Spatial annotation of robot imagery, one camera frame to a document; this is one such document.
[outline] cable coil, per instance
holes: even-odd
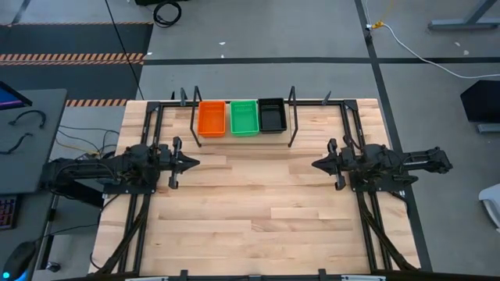
[[[175,19],[173,19],[173,21],[165,20],[158,14],[159,10],[166,5],[172,5],[173,7],[175,7],[177,9],[177,16],[175,17]],[[177,2],[174,2],[174,1],[165,1],[165,2],[159,3],[156,6],[155,10],[153,11],[153,20],[155,21],[156,26],[161,27],[161,28],[171,27],[172,25],[174,25],[176,22],[178,22],[180,20],[181,16],[182,16],[182,8],[180,7],[180,5]]]

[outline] gray desk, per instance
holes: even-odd
[[[20,112],[30,109],[40,109],[47,114],[47,121],[43,133],[38,129],[40,124],[40,116],[37,114],[24,116],[20,119],[16,130],[26,130],[34,134],[34,137],[26,138],[21,144],[18,153],[24,155],[27,165],[30,169],[22,169],[23,180],[18,181],[16,177],[2,173],[5,167],[8,167],[9,161],[6,160],[10,155],[0,155],[0,179],[1,185],[12,184],[38,184],[38,179],[41,175],[41,167],[48,161],[53,141],[57,133],[57,128],[63,116],[63,110],[66,103],[66,90],[41,90],[41,91],[21,91],[33,102],[30,108],[10,109],[8,111],[0,111],[0,123],[7,123]],[[36,148],[37,155],[24,154],[23,148],[32,146]],[[3,269],[6,259],[10,256],[17,245],[24,241],[36,240],[44,231],[48,220],[48,214],[52,205],[54,196],[48,191],[38,191],[33,194],[20,195],[20,208],[17,216],[17,227],[11,230],[0,231],[0,268]],[[37,254],[40,250],[40,243],[37,246]],[[31,279],[36,259],[30,263],[28,280]]]

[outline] metal bracket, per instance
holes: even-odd
[[[248,281],[261,281],[263,277],[261,275],[249,275]]]
[[[358,111],[358,102],[356,100],[344,100],[344,105],[353,111]]]
[[[149,101],[146,106],[146,113],[154,112],[159,107],[159,101]]]
[[[184,88],[180,88],[180,106],[186,106],[186,100],[188,99],[188,96],[186,95],[186,91]]]
[[[198,103],[196,102],[197,101],[196,98],[199,98],[200,101],[203,101],[202,95],[200,94],[200,89],[198,88],[198,86],[195,86],[195,92],[193,93],[193,108],[191,110],[191,122],[189,124],[189,130],[191,131],[191,134],[193,135],[193,138],[195,139],[196,144],[200,148],[202,146],[202,144],[200,143],[198,137],[196,136],[195,129],[193,129],[193,126],[195,125],[195,110],[196,110],[196,107],[198,106]]]
[[[443,29],[473,29],[473,28],[496,28],[500,25],[500,18],[483,18],[483,15],[498,0],[483,0],[477,7],[465,18],[459,20],[432,20],[429,23],[430,30]]]
[[[341,276],[341,280],[345,280],[345,281],[385,281],[385,276],[345,275],[345,276]]]
[[[297,117],[297,98],[295,96],[295,86],[291,86],[290,94],[288,95],[288,106],[293,102],[294,106],[294,133],[291,135],[290,142],[288,143],[288,147],[291,148],[291,145],[294,143],[295,136],[297,136],[298,131],[298,117]]]
[[[328,105],[328,99],[330,98],[330,96],[331,96],[331,91],[329,91],[328,94],[325,96],[325,98],[321,102],[321,105]]]
[[[182,269],[179,275],[179,281],[188,281],[188,270]]]
[[[320,275],[320,281],[327,281],[327,270],[326,269],[318,269],[318,274]]]
[[[157,276],[157,277],[144,277],[144,278],[131,278],[125,279],[125,281],[168,281],[169,276]]]

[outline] plastic bin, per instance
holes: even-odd
[[[231,133],[236,137],[250,137],[259,133],[257,101],[232,101]]]
[[[200,101],[198,110],[198,134],[203,137],[224,137],[226,102]]]
[[[287,130],[283,98],[259,99],[259,128],[262,133],[283,133]]]

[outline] concrete floor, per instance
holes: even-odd
[[[21,2],[0,2],[0,23],[9,23]],[[150,12],[133,1],[109,2],[117,21],[151,19]],[[368,1],[372,21],[380,19],[389,2]],[[499,57],[500,30],[430,32],[426,28],[432,19],[465,16],[477,2],[399,0],[385,22],[400,40],[425,57]],[[183,17],[176,26],[153,30],[148,59],[220,59],[221,55],[368,58],[356,7],[350,0],[191,0],[181,5]],[[500,4],[488,15],[499,17]],[[109,21],[102,0],[31,0],[21,18],[21,22],[39,23],[102,21]],[[373,44],[379,57],[411,57],[385,29],[373,33]],[[464,75],[500,73],[500,64],[446,67]],[[500,182],[496,171],[500,136],[477,134],[459,99],[476,81],[461,80],[424,64],[384,64],[380,68],[403,149],[440,146],[455,166],[447,175],[416,173],[420,181],[413,185],[433,270],[500,276],[500,236],[477,200],[480,190]],[[180,87],[191,97],[194,85],[205,98],[285,96],[291,85],[297,87],[300,98],[321,98],[330,90],[332,98],[380,98],[370,64],[144,66],[140,83],[147,99],[168,98]],[[123,108],[67,108],[62,124],[118,130],[122,117]],[[65,132],[97,144],[102,141],[102,132]],[[53,158],[78,155],[57,145],[52,153]],[[85,207],[78,202],[66,204],[80,210],[78,224],[95,219],[96,214],[82,210]],[[37,279],[84,275],[93,237],[93,229],[57,237],[51,259],[60,261],[64,272],[39,272]],[[67,251],[73,253],[72,260],[63,254]]]

